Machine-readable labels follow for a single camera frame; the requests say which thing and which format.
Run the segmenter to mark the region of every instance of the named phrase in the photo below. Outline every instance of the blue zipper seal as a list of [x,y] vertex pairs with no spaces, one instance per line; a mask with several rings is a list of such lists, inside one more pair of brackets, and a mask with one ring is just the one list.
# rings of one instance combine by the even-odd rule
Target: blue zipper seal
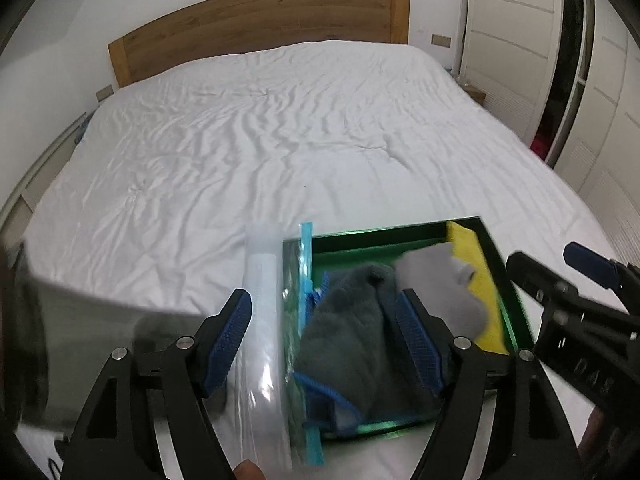
[[[306,322],[306,297],[314,291],[311,281],[311,256],[313,244],[313,228],[311,222],[300,224],[300,256],[298,258],[298,335],[302,336]],[[324,465],[322,442],[318,428],[306,428],[306,457],[307,465]]]

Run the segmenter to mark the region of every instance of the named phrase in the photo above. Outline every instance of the grey towel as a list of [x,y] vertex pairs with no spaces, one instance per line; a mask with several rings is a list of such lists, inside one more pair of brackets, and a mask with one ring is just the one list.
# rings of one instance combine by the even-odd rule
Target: grey towel
[[[367,264],[332,272],[300,340],[296,378],[339,394],[338,430],[364,422],[433,418],[440,401],[420,386],[396,322],[391,267]],[[318,416],[312,413],[310,418]]]
[[486,329],[488,314],[467,288],[473,267],[452,251],[447,242],[405,253],[396,261],[398,291],[412,288],[428,313],[443,320],[454,336],[473,340]]

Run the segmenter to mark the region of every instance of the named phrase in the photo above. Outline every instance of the black clamp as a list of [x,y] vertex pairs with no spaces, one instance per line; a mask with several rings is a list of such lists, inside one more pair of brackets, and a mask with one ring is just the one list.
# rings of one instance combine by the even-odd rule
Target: black clamp
[[[427,333],[442,320],[405,291]],[[574,437],[540,361],[529,349],[515,356],[484,352],[465,337],[447,344],[458,368],[442,393],[445,403],[411,480],[460,480],[478,432],[485,392],[497,399],[482,480],[581,480]]]
[[[626,313],[582,298],[577,288],[523,253],[507,260],[510,278],[543,307],[536,354],[605,415],[600,449],[586,458],[590,478],[636,478],[640,463],[640,272],[572,242],[564,260],[612,290]],[[616,446],[611,437],[616,435]]]
[[185,480],[234,480],[202,398],[225,384],[251,312],[249,294],[239,289],[194,337],[163,352],[134,356],[116,348],[78,418],[62,479],[165,479],[146,394],[162,390]]

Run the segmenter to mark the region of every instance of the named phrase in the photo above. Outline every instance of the white duvet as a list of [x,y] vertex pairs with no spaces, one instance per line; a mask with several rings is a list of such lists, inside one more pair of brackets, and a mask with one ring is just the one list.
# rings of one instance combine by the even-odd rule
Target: white duvet
[[[614,301],[562,262],[572,240],[614,256],[584,203],[436,61],[405,45],[327,41],[202,59],[119,90],[26,240],[48,280],[215,314],[241,286],[247,221],[281,222],[293,237],[303,221],[329,233],[472,215],[505,259],[523,250]],[[536,335],[541,309],[523,300]],[[552,380],[579,438],[591,408]],[[481,469],[489,411],[468,478]],[[331,448],[328,466],[304,478],[409,478],[428,434]]]

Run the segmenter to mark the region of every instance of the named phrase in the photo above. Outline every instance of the light switch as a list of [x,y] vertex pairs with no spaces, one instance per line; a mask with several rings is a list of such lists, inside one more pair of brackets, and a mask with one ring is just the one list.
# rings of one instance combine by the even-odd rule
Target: light switch
[[449,36],[441,36],[439,34],[431,35],[431,44],[437,46],[451,47],[451,38]]
[[98,99],[99,103],[104,101],[110,95],[113,95],[113,87],[111,85],[105,86],[102,90],[98,90],[95,93],[95,97]]

